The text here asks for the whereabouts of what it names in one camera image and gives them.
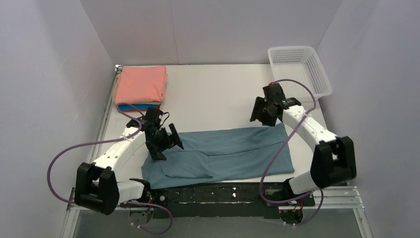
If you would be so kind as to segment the blue-grey t shirt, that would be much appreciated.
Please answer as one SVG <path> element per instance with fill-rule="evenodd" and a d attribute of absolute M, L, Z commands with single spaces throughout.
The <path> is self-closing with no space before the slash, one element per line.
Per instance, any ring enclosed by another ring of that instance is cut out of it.
<path fill-rule="evenodd" d="M 183 148 L 148 156 L 142 177 L 152 189 L 259 178 L 287 138 L 283 124 L 225 130 L 181 132 Z"/>

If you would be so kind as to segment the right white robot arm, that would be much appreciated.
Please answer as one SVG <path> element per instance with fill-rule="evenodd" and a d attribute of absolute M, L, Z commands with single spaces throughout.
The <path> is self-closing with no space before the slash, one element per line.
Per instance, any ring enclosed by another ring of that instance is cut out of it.
<path fill-rule="evenodd" d="M 293 128 L 291 135 L 298 134 L 313 152 L 311 167 L 297 177 L 282 184 L 269 202 L 276 204 L 293 198 L 301 198 L 317 189 L 354 179 L 357 176 L 355 149 L 352 139 L 339 137 L 328 131 L 310 116 L 296 98 L 286 98 L 280 82 L 272 82 L 263 88 L 263 97 L 256 97 L 251 121 L 275 126 L 280 120 Z"/>

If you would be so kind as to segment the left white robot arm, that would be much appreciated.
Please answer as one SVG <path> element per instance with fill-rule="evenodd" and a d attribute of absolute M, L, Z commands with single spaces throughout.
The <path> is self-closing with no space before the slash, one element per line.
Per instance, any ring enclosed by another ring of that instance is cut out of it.
<path fill-rule="evenodd" d="M 152 161 L 165 161 L 163 152 L 174 146 L 183 148 L 174 124 L 170 132 L 163 127 L 162 117 L 168 115 L 158 108 L 148 108 L 146 114 L 131 119 L 119 139 L 90 164 L 82 163 L 76 174 L 74 202 L 76 205 L 109 215 L 116 207 L 131 200 L 150 202 L 150 183 L 130 178 L 118 182 L 116 175 L 134 153 L 146 147 Z"/>

